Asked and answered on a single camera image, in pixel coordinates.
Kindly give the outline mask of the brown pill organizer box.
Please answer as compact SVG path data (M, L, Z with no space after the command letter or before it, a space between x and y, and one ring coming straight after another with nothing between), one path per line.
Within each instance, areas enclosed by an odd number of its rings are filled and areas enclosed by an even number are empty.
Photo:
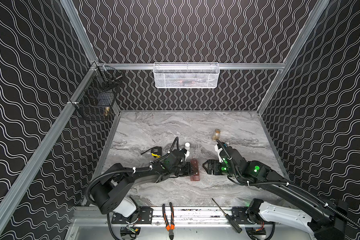
M200 181L200 171L199 171L199 162L197 159L191 159L191 181L192 182L198 182Z

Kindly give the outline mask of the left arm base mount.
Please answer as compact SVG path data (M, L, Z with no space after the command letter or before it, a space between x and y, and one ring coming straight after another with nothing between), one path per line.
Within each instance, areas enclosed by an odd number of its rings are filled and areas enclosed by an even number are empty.
M114 213L111 223L122 224L122 225L133 225L133 224L151 224L153 218L153 208L140 207L135 210L129 217L124 217L119 213Z

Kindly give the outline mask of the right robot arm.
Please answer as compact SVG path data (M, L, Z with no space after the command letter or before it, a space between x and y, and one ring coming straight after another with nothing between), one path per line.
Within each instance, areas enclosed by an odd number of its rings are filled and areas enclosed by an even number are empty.
M203 168L209 175L222 176L240 186L256 187L283 198L296 207L272 206L263 200L252 200L247 208L251 223L281 223L309 233L317 240L343 240L346 226L360 225L348 217L348 206L342 201L325 201L293 184L271 167L259 161L247 161L238 150L217 140L218 159L207 160Z

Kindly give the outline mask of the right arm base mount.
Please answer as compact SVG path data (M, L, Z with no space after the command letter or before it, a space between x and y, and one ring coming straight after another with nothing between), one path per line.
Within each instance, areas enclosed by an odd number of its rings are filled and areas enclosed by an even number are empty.
M239 224L239 225L255 225L257 222L255 220L251 220L249 215L247 214L247 207L232 207L231 217Z

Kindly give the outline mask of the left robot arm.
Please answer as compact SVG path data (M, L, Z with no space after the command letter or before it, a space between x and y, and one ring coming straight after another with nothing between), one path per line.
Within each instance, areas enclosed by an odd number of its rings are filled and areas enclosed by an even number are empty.
M147 167L126 168L117 163L95 177L88 185L87 202L99 208L103 215L121 211L129 203L126 196L131 188L143 184L161 183L167 179L188 177L192 165L187 161L188 147L179 147L179 138L173 141L169 152L149 163Z

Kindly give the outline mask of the white pill bottle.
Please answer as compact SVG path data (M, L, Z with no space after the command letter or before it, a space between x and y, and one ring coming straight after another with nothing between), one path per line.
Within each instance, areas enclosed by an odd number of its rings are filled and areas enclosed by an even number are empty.
M189 153L190 152L190 143L185 143L185 149L187 150L187 152Z

